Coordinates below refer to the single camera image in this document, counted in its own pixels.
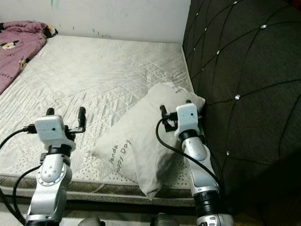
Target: cartoon print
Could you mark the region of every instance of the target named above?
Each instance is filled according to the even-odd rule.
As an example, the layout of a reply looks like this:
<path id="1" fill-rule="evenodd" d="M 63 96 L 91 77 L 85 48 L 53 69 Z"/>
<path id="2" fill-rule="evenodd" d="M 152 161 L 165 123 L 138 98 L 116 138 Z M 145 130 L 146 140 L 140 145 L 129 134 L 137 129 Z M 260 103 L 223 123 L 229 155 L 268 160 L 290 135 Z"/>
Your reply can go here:
<path id="1" fill-rule="evenodd" d="M 8 50 L 11 48 L 14 48 L 16 46 L 16 43 L 18 43 L 19 40 L 10 42 L 10 43 L 2 43 L 0 46 L 2 46 L 3 49 Z"/>
<path id="2" fill-rule="evenodd" d="M 23 70 L 29 61 L 30 61 L 29 58 L 26 58 L 26 60 L 20 60 L 19 61 L 20 70 Z"/>

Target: white pillow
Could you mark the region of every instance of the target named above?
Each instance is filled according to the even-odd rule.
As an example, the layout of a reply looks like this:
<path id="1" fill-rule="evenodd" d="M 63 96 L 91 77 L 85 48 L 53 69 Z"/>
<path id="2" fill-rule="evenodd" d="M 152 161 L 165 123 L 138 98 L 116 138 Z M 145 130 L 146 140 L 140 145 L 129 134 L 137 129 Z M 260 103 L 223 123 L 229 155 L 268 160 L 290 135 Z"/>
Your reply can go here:
<path id="1" fill-rule="evenodd" d="M 161 189 L 172 164 L 173 151 L 161 145 L 155 130 L 161 119 L 160 106 L 167 112 L 191 100 L 200 110 L 205 100 L 173 83 L 158 83 L 122 118 L 101 136 L 92 150 L 118 173 L 137 182 L 151 200 Z M 173 132 L 165 132 L 163 124 L 159 135 L 167 144 L 180 148 Z"/>

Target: white wall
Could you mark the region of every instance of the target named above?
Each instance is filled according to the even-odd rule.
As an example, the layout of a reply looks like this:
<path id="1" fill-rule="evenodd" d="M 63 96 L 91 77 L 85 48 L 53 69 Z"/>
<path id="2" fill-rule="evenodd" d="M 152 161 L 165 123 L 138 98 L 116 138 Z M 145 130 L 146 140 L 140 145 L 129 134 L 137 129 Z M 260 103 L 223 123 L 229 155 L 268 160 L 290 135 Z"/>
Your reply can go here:
<path id="1" fill-rule="evenodd" d="M 0 0 L 0 21 L 35 20 L 62 35 L 182 44 L 190 0 Z"/>

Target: black upholstered headboard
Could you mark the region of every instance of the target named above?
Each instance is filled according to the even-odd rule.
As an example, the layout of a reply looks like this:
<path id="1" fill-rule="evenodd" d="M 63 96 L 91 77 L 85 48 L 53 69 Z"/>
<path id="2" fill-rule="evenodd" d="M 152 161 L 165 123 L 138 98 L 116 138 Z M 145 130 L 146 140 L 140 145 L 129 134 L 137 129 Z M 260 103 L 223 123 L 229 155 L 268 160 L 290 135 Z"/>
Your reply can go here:
<path id="1" fill-rule="evenodd" d="M 183 49 L 227 193 L 301 150 L 300 12 L 281 0 L 192 0 Z"/>

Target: white mattress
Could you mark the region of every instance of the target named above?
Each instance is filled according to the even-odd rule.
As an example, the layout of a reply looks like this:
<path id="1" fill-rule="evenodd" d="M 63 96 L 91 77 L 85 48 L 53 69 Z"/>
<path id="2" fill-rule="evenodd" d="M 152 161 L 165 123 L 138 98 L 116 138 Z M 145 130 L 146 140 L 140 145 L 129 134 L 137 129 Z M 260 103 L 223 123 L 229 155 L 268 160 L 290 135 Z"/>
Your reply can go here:
<path id="1" fill-rule="evenodd" d="M 149 88 L 166 81 L 190 91 L 193 89 L 179 44 L 55 36 L 48 39 L 43 49 L 0 95 L 0 140 L 34 123 L 49 107 L 62 115 L 65 125 L 74 128 L 78 109 L 84 106 L 87 131 L 75 139 L 77 149 L 71 154 L 73 177 L 69 198 L 192 205 L 180 157 L 158 194 L 161 198 L 150 202 L 136 183 L 86 153 L 147 94 Z M 7 194 L 11 194 L 18 176 L 38 165 L 42 152 L 45 149 L 36 134 L 16 135 L 5 145 L 0 152 L 0 183 Z M 34 177 L 32 173 L 20 184 L 19 195 L 32 195 Z"/>

